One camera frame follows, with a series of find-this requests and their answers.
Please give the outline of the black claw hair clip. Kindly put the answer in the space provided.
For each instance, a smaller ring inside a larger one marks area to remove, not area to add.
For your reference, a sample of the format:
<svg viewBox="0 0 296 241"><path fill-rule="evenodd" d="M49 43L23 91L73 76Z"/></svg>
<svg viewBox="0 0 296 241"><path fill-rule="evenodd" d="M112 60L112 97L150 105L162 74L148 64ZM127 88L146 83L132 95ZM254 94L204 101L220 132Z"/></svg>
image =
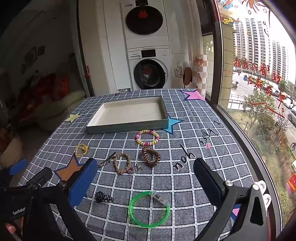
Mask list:
<svg viewBox="0 0 296 241"><path fill-rule="evenodd" d="M95 201L96 202L113 202L114 198L106 193L103 193L102 191L98 191L95 193Z"/></svg>

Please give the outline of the silver metal hair clip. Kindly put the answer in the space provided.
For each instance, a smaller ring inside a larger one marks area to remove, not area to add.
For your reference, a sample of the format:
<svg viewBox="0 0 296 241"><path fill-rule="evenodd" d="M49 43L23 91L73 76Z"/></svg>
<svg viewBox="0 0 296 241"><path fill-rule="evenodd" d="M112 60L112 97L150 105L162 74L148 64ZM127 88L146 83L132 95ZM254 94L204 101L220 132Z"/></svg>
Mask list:
<svg viewBox="0 0 296 241"><path fill-rule="evenodd" d="M116 157L116 152L112 153L109 157L107 157L107 159L100 162L98 164L98 167L101 168L101 167L105 166L107 163L110 163L110 161L113 160L115 157Z"/></svg>

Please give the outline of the pink crystal brooch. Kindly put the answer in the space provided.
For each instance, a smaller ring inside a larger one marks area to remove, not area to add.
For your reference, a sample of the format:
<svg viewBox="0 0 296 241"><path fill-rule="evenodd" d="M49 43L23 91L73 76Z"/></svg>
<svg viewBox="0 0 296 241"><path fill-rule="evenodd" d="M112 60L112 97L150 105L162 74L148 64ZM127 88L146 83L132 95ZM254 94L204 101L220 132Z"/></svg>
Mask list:
<svg viewBox="0 0 296 241"><path fill-rule="evenodd" d="M134 166L128 167L126 169L126 172L132 174L132 173L135 173L136 171L142 170L142 169L143 169L143 167L141 165L135 164Z"/></svg>

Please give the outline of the green jewelry tray box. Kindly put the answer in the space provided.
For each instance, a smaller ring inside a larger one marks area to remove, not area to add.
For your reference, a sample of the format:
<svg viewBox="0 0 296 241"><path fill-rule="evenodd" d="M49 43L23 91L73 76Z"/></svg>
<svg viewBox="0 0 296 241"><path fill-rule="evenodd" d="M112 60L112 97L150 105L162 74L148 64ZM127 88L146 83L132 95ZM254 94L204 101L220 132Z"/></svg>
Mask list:
<svg viewBox="0 0 296 241"><path fill-rule="evenodd" d="M86 124L89 134L162 130L169 116L160 95L105 102Z"/></svg>

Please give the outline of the cream sofa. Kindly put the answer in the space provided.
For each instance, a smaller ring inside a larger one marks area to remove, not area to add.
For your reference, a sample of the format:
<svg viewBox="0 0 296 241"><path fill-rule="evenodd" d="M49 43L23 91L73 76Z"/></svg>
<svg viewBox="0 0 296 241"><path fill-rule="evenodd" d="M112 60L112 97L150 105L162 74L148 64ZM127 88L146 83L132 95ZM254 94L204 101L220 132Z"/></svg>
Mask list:
<svg viewBox="0 0 296 241"><path fill-rule="evenodd" d="M57 101L46 101L34 112L38 125L46 131L54 131L85 99L84 90L70 92Z"/></svg>

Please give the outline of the grey checkered tablecloth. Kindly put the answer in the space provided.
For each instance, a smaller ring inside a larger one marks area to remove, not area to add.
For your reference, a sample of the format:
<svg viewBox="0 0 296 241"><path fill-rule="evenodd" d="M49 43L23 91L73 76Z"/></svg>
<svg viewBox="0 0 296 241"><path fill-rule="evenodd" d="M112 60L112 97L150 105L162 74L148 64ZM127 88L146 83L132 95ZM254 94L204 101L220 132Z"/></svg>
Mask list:
<svg viewBox="0 0 296 241"><path fill-rule="evenodd" d="M158 165L149 167L142 156L136 132L89 134L86 124L105 102L160 95L169 117L170 131L158 130L153 146L160 156ZM199 184L193 164L202 158L224 180L236 186L250 187L253 176L241 150L210 106L201 100L187 100L175 89L139 90L85 99L53 131L36 152L18 184L24 185L34 174L48 167L64 168L77 145L89 150L79 157L83 164L95 158L98 164L112 153L116 157L101 168L75 207L78 216L96 240L194 240L216 208ZM127 173L130 166L143 167ZM96 202L102 191L113 202Z"/></svg>

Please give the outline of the white washing machine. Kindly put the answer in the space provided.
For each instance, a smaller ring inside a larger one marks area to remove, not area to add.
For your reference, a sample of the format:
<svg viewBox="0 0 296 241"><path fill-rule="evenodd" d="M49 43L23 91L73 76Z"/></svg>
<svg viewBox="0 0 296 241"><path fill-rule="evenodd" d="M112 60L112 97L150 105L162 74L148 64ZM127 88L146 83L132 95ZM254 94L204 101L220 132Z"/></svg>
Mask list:
<svg viewBox="0 0 296 241"><path fill-rule="evenodd" d="M133 90L171 88L169 46L127 50Z"/></svg>

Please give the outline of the white dryer upper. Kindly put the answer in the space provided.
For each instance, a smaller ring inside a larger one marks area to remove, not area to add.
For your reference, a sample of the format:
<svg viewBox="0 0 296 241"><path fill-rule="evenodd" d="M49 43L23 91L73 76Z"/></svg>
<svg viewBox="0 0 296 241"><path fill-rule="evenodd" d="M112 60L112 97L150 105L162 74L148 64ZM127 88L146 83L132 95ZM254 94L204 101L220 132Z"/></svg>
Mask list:
<svg viewBox="0 0 296 241"><path fill-rule="evenodd" d="M121 1L128 50L168 46L168 30L162 0Z"/></svg>

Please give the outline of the white tall cabinet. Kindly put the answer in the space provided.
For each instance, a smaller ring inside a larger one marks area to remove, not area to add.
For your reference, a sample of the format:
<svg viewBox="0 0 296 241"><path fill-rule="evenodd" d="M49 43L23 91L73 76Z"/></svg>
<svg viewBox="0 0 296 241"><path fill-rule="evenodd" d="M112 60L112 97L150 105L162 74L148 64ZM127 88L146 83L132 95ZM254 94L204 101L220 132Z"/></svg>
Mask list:
<svg viewBox="0 0 296 241"><path fill-rule="evenodd" d="M86 76L95 96L131 90L120 1L78 1Z"/></svg>

